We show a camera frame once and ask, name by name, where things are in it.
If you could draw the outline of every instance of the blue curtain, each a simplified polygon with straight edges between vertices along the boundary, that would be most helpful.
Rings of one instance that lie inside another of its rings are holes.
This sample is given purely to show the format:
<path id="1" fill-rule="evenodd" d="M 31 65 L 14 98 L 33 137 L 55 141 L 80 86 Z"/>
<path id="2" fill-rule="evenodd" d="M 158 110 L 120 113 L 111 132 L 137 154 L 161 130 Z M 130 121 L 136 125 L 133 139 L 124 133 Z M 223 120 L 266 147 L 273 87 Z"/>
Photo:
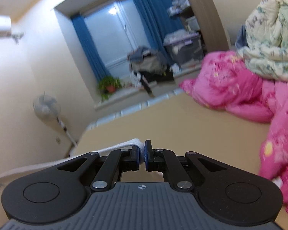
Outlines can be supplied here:
<path id="1" fill-rule="evenodd" d="M 167 9 L 172 6 L 172 0 L 133 0 L 140 14 L 145 33 L 153 49 L 159 50 L 171 62 L 163 40 L 166 34 L 183 29 L 179 18 L 170 18 Z"/>
<path id="2" fill-rule="evenodd" d="M 84 18 L 81 15 L 75 15 L 71 18 L 71 20 L 97 81 L 101 81 L 106 76 L 111 76 L 97 52 L 96 46 L 85 24 Z"/>

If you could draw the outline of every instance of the pink blanket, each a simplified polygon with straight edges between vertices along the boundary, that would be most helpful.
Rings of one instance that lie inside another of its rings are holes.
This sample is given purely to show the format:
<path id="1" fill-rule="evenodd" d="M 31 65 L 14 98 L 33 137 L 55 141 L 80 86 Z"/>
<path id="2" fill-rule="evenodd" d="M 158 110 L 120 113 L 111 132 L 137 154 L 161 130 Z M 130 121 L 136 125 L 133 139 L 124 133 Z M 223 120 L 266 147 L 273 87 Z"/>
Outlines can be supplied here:
<path id="1" fill-rule="evenodd" d="M 198 77 L 185 80 L 180 87 L 203 106 L 271 122 L 260 148 L 259 175 L 267 179 L 281 175 L 286 180 L 282 192 L 288 204 L 288 83 L 263 80 L 229 51 L 208 54 Z"/>

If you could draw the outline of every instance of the green floral quilt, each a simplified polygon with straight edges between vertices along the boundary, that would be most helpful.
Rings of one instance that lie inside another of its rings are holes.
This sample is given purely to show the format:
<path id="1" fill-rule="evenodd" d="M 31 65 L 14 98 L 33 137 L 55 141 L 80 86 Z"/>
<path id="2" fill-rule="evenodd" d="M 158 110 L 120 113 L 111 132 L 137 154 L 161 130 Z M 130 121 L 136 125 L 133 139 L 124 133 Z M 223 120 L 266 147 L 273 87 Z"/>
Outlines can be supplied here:
<path id="1" fill-rule="evenodd" d="M 288 81 L 288 0 L 262 0 L 246 20 L 246 67 L 267 79 Z"/>

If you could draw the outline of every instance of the fan stand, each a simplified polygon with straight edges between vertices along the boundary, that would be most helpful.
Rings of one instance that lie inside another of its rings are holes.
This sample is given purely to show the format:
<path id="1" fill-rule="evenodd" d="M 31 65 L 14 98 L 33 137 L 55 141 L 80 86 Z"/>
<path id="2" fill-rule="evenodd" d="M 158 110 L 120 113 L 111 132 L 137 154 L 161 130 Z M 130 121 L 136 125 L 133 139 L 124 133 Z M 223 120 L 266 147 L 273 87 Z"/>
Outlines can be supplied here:
<path id="1" fill-rule="evenodd" d="M 72 144 L 74 145 L 74 147 L 73 147 L 72 149 L 76 148 L 76 147 L 77 147 L 77 143 L 76 143 L 76 141 L 72 138 L 72 136 L 69 134 L 69 132 L 68 132 L 65 124 L 64 124 L 58 117 L 56 118 L 56 120 L 57 120 L 57 122 L 59 123 L 59 125 L 62 127 L 62 129 L 64 130 L 64 132 L 66 133 L 66 135 L 68 136 L 68 138 L 70 139 L 70 141 L 72 142 Z"/>

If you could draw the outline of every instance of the electric fan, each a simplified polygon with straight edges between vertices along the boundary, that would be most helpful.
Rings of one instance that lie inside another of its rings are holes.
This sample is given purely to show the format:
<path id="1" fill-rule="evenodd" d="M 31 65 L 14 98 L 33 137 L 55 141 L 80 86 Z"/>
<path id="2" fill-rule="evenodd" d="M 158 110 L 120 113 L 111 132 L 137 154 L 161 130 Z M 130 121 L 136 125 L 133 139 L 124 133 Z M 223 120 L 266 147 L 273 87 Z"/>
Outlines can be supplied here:
<path id="1" fill-rule="evenodd" d="M 71 137 L 65 124 L 58 117 L 61 112 L 61 106 L 54 97 L 46 94 L 40 95 L 34 100 L 33 108 L 36 116 L 38 116 L 40 119 L 45 121 L 57 120 L 70 141 L 73 143 L 74 148 L 77 147 L 76 141 Z"/>

